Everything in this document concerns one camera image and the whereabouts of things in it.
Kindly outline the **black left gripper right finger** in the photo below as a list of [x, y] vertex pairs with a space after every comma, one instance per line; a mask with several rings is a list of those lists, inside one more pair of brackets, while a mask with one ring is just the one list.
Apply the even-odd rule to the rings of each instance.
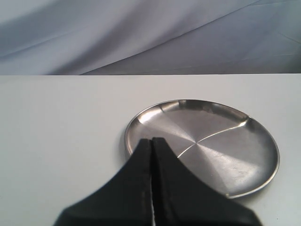
[[158, 226], [259, 226], [249, 208], [199, 180], [163, 138], [153, 138], [151, 188]]

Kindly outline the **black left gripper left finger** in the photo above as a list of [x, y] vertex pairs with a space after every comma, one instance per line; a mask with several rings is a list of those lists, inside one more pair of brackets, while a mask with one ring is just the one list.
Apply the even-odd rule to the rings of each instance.
[[120, 171], [99, 190], [64, 209], [56, 226], [150, 226], [151, 141], [142, 139]]

